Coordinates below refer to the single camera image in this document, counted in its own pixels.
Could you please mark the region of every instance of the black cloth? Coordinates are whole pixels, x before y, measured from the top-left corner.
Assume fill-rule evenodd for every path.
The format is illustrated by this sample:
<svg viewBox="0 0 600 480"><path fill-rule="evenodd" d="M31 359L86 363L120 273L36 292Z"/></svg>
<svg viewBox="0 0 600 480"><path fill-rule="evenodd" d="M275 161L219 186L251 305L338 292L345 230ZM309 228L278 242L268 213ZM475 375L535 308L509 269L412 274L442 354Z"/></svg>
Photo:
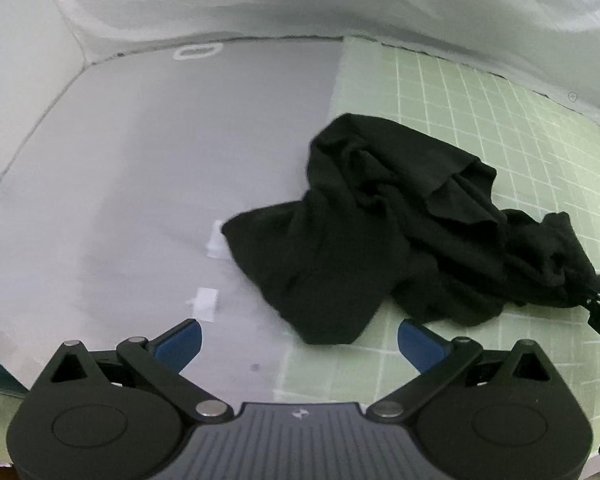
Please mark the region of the black cloth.
<svg viewBox="0 0 600 480"><path fill-rule="evenodd" d="M567 213L500 211L493 168L406 126L341 116L312 140L306 173L302 200L222 232L307 343L351 343L389 295L420 321L473 326L506 301L570 307L600 289Z"/></svg>

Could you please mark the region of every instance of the green grid mat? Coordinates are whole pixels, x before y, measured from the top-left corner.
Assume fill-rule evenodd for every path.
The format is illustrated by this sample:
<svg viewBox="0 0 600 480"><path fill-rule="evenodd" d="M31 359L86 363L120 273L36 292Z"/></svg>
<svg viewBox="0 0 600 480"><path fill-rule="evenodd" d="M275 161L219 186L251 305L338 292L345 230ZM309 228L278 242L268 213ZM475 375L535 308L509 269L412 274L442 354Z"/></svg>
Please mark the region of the green grid mat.
<svg viewBox="0 0 600 480"><path fill-rule="evenodd" d="M536 220L564 210L600 272L600 127L548 98L443 59L347 38L331 117L380 116L478 155L498 170L493 202ZM310 347L291 333L276 390L281 402L356 400L364 405L417 375L399 354L404 314L387 302L349 346ZM446 338L467 335L488 349L535 339L592 422L600 442L600 336L583 308L508 305L497 319L466 329L429 327Z"/></svg>

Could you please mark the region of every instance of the silver screw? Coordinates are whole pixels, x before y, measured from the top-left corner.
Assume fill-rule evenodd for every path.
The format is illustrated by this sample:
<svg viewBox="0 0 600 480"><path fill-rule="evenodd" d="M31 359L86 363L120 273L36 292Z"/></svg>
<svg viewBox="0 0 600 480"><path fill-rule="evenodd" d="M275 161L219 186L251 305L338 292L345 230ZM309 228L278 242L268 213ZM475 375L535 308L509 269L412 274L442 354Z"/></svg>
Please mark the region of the silver screw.
<svg viewBox="0 0 600 480"><path fill-rule="evenodd" d="M228 406L222 400L203 400L196 406L196 411L202 416L220 416L226 413Z"/></svg>
<svg viewBox="0 0 600 480"><path fill-rule="evenodd" d="M376 402L371 407L371 410L377 416L381 416L382 418L394 418L404 413L402 406L394 400L381 400L380 402Z"/></svg>

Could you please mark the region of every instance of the blue gripper pad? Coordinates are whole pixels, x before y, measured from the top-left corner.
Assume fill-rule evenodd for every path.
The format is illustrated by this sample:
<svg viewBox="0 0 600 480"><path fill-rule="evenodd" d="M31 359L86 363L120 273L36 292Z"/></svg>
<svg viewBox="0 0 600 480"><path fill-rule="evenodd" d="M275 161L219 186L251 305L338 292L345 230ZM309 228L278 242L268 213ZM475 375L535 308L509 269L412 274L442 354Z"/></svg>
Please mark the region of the blue gripper pad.
<svg viewBox="0 0 600 480"><path fill-rule="evenodd" d="M154 346L154 357L180 373L202 348L202 327L195 319L190 319L154 339L151 344Z"/></svg>
<svg viewBox="0 0 600 480"><path fill-rule="evenodd" d="M398 348L423 374L451 353L453 343L411 319L405 319L398 327Z"/></svg>

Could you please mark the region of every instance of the ribbed gray plate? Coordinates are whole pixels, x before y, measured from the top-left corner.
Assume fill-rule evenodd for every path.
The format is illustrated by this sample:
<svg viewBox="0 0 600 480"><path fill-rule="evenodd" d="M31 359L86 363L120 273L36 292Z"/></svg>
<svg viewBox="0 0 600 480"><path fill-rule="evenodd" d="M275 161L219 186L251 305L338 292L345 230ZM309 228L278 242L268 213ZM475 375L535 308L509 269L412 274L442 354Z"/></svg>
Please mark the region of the ribbed gray plate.
<svg viewBox="0 0 600 480"><path fill-rule="evenodd" d="M355 403L245 404L227 424L196 430L155 480L449 480L401 426Z"/></svg>

